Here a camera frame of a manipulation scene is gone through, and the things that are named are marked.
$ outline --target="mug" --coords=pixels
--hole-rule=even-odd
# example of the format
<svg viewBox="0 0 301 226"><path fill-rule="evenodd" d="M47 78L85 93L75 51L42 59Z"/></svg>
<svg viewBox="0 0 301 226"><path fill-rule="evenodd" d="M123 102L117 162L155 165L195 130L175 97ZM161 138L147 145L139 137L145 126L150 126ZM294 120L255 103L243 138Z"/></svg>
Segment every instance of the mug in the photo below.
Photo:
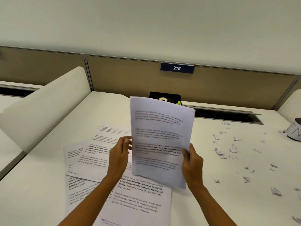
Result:
<svg viewBox="0 0 301 226"><path fill-rule="evenodd" d="M292 140L301 141L301 118L295 118L295 122L283 132Z"/></svg>

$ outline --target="hand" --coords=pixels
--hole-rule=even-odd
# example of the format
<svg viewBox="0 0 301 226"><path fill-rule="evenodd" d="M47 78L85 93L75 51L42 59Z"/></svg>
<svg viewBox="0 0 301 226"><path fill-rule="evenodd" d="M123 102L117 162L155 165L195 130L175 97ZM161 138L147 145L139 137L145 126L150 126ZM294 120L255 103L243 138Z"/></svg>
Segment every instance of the hand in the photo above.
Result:
<svg viewBox="0 0 301 226"><path fill-rule="evenodd" d="M199 156L192 144L189 146L189 152L182 149L184 161L182 164L182 173L188 188L194 190L204 188L203 185L203 158Z"/></svg>
<svg viewBox="0 0 301 226"><path fill-rule="evenodd" d="M118 182L128 163L128 149L132 150L129 144L132 144L130 140L131 136L120 137L117 144L110 150L109 167L107 177L115 179Z"/></svg>

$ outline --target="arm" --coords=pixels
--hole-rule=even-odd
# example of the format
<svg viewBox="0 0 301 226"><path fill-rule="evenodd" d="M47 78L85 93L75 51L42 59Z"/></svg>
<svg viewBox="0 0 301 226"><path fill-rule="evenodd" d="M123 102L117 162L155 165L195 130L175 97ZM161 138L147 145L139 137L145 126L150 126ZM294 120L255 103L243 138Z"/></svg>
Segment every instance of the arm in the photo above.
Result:
<svg viewBox="0 0 301 226"><path fill-rule="evenodd" d="M182 149L182 153L184 155L183 176L208 224L210 226L237 226L203 185L203 158L195 152L192 144L190 144L189 152Z"/></svg>
<svg viewBox="0 0 301 226"><path fill-rule="evenodd" d="M58 226L92 226L128 163L131 136L121 137L110 150L107 175L100 184Z"/></svg>

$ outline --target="person's left hand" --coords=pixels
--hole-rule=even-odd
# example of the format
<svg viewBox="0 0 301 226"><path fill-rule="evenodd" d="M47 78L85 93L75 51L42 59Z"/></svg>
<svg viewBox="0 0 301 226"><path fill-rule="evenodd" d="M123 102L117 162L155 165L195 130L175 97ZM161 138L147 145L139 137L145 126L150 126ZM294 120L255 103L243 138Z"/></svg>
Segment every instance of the person's left hand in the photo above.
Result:
<svg viewBox="0 0 301 226"><path fill-rule="evenodd" d="M109 167L107 176L119 181L126 170L128 163L128 150L132 150L129 144L131 136L120 137L117 144L110 150Z"/></svg>

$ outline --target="forearm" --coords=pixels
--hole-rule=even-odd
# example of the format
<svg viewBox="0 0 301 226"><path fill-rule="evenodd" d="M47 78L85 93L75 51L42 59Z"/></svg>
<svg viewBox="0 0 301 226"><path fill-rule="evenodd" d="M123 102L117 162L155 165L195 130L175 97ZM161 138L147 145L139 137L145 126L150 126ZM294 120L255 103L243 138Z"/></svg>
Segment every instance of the forearm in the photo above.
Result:
<svg viewBox="0 0 301 226"><path fill-rule="evenodd" d="M100 184L59 224L92 226L118 179L104 177Z"/></svg>
<svg viewBox="0 0 301 226"><path fill-rule="evenodd" d="M204 186L192 188L191 192L198 201L209 226L237 226Z"/></svg>

